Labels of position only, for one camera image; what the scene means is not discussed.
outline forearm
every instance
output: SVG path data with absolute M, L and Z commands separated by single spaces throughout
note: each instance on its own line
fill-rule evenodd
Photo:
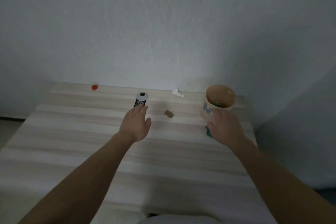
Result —
M 336 223 L 335 208 L 249 139 L 229 146 L 278 223 Z
M 115 134 L 49 192 L 19 223 L 90 223 L 131 140 Z

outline clothing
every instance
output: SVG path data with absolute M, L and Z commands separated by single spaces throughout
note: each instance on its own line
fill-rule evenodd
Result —
M 138 222 L 138 224 L 219 224 L 208 216 L 158 215 Z

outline person's left arm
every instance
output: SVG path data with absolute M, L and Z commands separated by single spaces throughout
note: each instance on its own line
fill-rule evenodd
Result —
M 119 132 L 42 198 L 19 224 L 90 223 L 125 153 L 148 134 L 151 119 L 145 121 L 147 108 L 139 105 L 128 111 Z

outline black label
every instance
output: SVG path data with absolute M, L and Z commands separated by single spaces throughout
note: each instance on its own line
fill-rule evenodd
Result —
M 145 106 L 145 103 L 146 103 L 146 100 L 145 101 L 139 101 L 138 99 L 135 100 L 135 103 L 134 103 L 134 107 L 138 106 L 138 105 L 143 105 Z

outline person's right arm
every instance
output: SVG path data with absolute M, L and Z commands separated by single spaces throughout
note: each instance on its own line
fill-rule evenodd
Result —
M 336 208 L 267 157 L 244 135 L 237 118 L 227 111 L 213 115 L 212 136 L 236 154 L 278 223 L 336 223 Z

